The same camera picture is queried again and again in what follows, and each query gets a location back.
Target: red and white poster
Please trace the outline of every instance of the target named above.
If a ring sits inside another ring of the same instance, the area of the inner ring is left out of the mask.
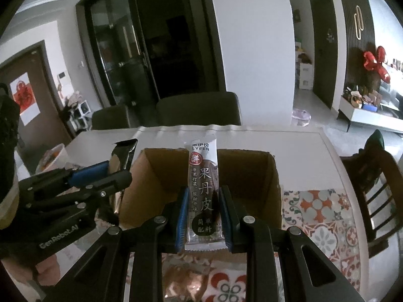
[[[32,90],[28,73],[19,76],[10,83],[13,99],[20,106],[20,117],[26,126],[32,119],[40,114],[35,95]]]

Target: tiled floor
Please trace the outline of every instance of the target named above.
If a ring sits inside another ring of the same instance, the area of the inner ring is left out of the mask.
[[[373,133],[373,127],[352,124],[347,130],[347,122],[337,120],[337,113],[330,111],[328,107],[309,90],[295,90],[294,108],[304,109],[311,114],[309,126],[323,128],[329,140],[332,142],[340,156],[348,156],[363,148],[368,137]],[[385,149],[396,160],[403,153],[403,139],[400,135],[382,131]],[[370,207],[380,206],[386,197],[379,196]],[[397,234],[389,239],[389,247],[380,254],[370,259],[369,264],[369,291],[367,300],[376,302],[382,300],[390,290],[398,277],[399,271],[399,246]]]

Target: screw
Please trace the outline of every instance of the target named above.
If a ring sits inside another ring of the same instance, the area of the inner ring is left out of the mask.
[[[253,217],[253,216],[245,216],[243,218],[243,222],[245,222],[245,223],[254,223],[255,222],[255,217]]]
[[[166,221],[166,219],[164,216],[156,216],[154,218],[154,222],[156,222],[156,223],[164,223],[165,221]]]
[[[120,228],[118,226],[113,226],[113,227],[108,228],[109,235],[116,235],[116,234],[119,234],[119,232],[120,232]]]
[[[301,229],[299,229],[296,226],[290,227],[289,231],[290,231],[291,234],[297,235],[297,236],[301,233]]]

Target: chair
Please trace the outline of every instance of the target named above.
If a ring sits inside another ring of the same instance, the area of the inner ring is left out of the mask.
[[[388,238],[403,227],[403,177],[393,156],[379,144],[372,144],[351,157],[341,159],[358,199],[371,258],[385,250],[389,246]],[[367,194],[377,183],[382,184],[381,187],[368,197]],[[385,201],[370,213],[373,208],[369,204],[377,197],[381,198],[382,192],[386,193]]]
[[[158,120],[163,126],[241,125],[238,97],[232,92],[182,94],[157,103]]]
[[[136,115],[126,105],[114,105],[98,110],[92,115],[92,130],[139,127]]]

